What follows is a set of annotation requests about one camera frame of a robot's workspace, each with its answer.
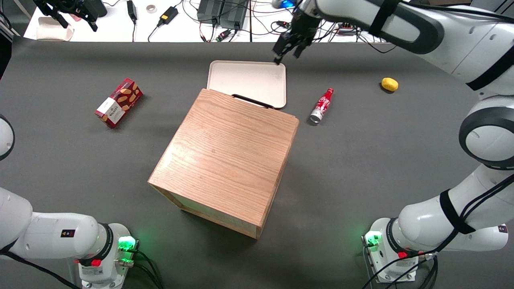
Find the wood grain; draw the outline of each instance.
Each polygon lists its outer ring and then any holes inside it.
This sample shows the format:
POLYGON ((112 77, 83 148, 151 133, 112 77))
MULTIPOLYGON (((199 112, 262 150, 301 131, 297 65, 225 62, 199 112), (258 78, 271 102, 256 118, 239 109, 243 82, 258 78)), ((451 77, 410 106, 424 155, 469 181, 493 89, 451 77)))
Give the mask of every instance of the wood grain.
POLYGON ((182 209, 192 201, 216 211, 187 210, 203 218, 255 226, 245 234, 258 239, 298 125, 292 115, 203 89, 148 182, 182 209))

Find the white tray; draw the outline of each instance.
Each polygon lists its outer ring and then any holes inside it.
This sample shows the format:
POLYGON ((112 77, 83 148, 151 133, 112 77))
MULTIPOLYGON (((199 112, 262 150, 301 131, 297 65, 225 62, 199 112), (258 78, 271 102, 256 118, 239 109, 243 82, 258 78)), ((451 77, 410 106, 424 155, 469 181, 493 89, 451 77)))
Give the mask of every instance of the white tray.
POLYGON ((216 60, 209 68, 207 89, 281 109, 286 105, 286 67, 272 62, 216 60))

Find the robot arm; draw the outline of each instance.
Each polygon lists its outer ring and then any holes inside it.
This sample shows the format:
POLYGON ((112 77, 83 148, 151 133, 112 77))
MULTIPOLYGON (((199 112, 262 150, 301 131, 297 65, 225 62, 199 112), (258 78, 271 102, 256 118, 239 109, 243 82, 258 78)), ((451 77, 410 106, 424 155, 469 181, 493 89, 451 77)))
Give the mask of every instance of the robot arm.
MULTIPOLYGON (((14 145, 14 130, 0 115, 0 160, 14 145)), ((88 215, 37 213, 26 199, 0 187, 0 259, 74 258, 82 285, 121 288, 137 243, 121 224, 88 215)))
POLYGON ((501 249, 508 239, 504 223, 514 219, 514 186, 508 184, 460 219, 464 225, 456 220, 467 204, 510 178, 514 169, 513 21, 501 21, 482 9, 456 7, 441 11, 388 0, 303 0, 291 31, 273 48, 276 63, 295 47, 298 58, 313 41, 321 19, 350 23, 455 76, 481 99, 459 135, 463 150, 481 165, 456 187, 406 206, 398 218, 378 219, 364 236, 379 282, 414 281, 415 271, 405 276, 405 270, 418 263, 420 252, 438 248, 459 226, 468 227, 459 227, 445 250, 501 249), (391 2, 397 6, 385 7, 391 2), (399 258, 405 259, 386 266, 399 258))
POLYGON ((68 23, 60 13, 73 14, 86 20, 93 31, 97 31, 96 20, 105 16, 107 10, 101 0, 33 0, 36 6, 46 16, 57 20, 62 27, 68 27, 68 23))

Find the dark gray table mat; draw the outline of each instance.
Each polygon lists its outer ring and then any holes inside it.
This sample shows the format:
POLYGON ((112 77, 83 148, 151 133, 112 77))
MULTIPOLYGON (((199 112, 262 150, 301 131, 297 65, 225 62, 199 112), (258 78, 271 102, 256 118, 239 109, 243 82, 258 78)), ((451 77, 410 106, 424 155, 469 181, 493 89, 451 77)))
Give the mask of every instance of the dark gray table mat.
MULTIPOLYGON (((167 288, 361 288, 360 235, 371 223, 458 184, 478 165, 457 139, 476 97, 399 48, 381 55, 365 44, 315 44, 299 60, 288 56, 283 111, 301 124, 255 241, 180 211, 146 180, 206 86, 209 64, 272 61, 271 47, 17 39, 0 81, 0 112, 16 130, 15 149, 0 162, 0 185, 30 200, 34 211, 126 225, 167 288), (145 98, 110 130, 93 113, 125 77, 145 98), (400 89, 381 91, 383 77, 400 89), (328 115, 309 126, 328 87, 336 91, 328 115)), ((510 243, 494 252, 442 253, 436 288, 511 287, 510 243)), ((64 260, 36 263, 70 278, 64 260)), ((126 289, 151 287, 131 270, 126 289)), ((1 261, 0 288, 64 286, 1 261)))

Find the blue light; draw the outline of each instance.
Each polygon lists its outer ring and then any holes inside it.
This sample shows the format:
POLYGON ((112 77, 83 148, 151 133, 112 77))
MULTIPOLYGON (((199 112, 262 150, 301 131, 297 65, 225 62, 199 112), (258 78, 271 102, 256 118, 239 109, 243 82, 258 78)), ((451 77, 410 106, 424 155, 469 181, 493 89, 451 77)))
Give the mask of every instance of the blue light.
POLYGON ((283 0, 282 4, 280 5, 280 8, 291 8, 294 7, 295 3, 291 0, 283 0))

